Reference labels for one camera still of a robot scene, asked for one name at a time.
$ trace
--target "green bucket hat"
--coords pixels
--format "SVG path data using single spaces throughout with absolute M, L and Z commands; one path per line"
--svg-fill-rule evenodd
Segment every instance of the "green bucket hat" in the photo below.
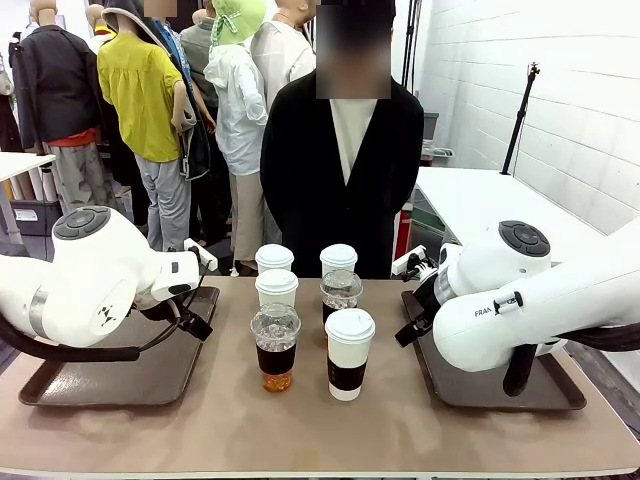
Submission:
M 244 42 L 262 25 L 267 5 L 264 0 L 213 0 L 216 19 L 211 30 L 214 46 Z

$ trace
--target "brown table top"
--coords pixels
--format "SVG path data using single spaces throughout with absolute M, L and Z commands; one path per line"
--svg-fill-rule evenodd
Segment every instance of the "brown table top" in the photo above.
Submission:
M 582 411 L 470 412 L 442 404 L 414 349 L 395 343 L 405 321 L 401 282 L 365 282 L 359 306 L 374 316 L 377 332 L 362 394 L 341 403 L 327 387 L 319 281 L 301 280 L 294 383 L 287 392 L 268 393 L 248 328 L 258 308 L 253 279 L 207 283 L 221 289 L 216 333 L 185 396 L 171 406 L 24 406 L 18 392 L 40 361 L 21 355 L 0 377 L 0 470 L 105 478 L 566 477 L 640 466 L 640 445 L 564 353 L 557 358 L 588 401 Z

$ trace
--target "white cup lid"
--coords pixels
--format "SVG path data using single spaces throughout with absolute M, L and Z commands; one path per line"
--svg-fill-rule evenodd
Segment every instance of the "white cup lid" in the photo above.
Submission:
M 345 267 L 356 263 L 358 254 L 353 247 L 337 243 L 320 253 L 320 261 L 332 267 Z
M 256 262 L 266 267 L 284 267 L 293 263 L 293 253 L 282 245 L 264 245 L 256 252 Z
M 329 337 L 340 343 L 364 343 L 376 333 L 373 318 L 360 308 L 333 312 L 324 328 Z
M 296 288 L 298 288 L 298 277 L 289 270 L 267 270 L 256 278 L 256 289 L 261 293 L 279 295 L 290 293 Z

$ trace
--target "gray shirt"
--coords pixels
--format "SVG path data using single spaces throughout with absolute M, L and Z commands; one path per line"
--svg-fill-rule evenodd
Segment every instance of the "gray shirt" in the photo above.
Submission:
M 204 103 L 211 115 L 215 115 L 218 108 L 218 96 L 213 84 L 204 78 L 204 69 L 209 63 L 209 48 L 211 47 L 211 29 L 213 18 L 203 18 L 198 25 L 180 32 L 180 43 L 187 56 L 191 77 L 202 92 Z

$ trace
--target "table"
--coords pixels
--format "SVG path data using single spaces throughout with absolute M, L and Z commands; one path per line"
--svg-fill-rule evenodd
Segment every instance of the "table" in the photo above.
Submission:
M 0 152 L 0 182 L 55 160 L 55 155 L 38 156 L 35 153 Z M 22 244 L 22 235 L 20 235 L 20 230 L 16 224 L 16 219 L 13 216 L 13 210 L 4 188 L 0 188 L 0 207 L 7 222 L 9 241 Z
M 519 180 L 497 171 L 421 168 L 416 185 L 462 245 L 489 225 L 521 220 L 549 239 L 555 265 L 589 252 L 604 238 Z
M 622 474 L 640 446 L 565 354 L 587 407 L 560 414 L 456 410 L 431 392 L 404 324 L 399 281 L 366 281 L 359 305 L 376 319 L 361 396 L 328 391 L 319 280 L 301 279 L 302 330 L 293 385 L 262 388 L 249 320 L 254 280 L 209 277 L 220 300 L 214 336 L 176 404 L 122 410 L 38 410 L 17 395 L 40 361 L 21 355 L 0 377 L 0 470 L 67 478 L 571 477 Z

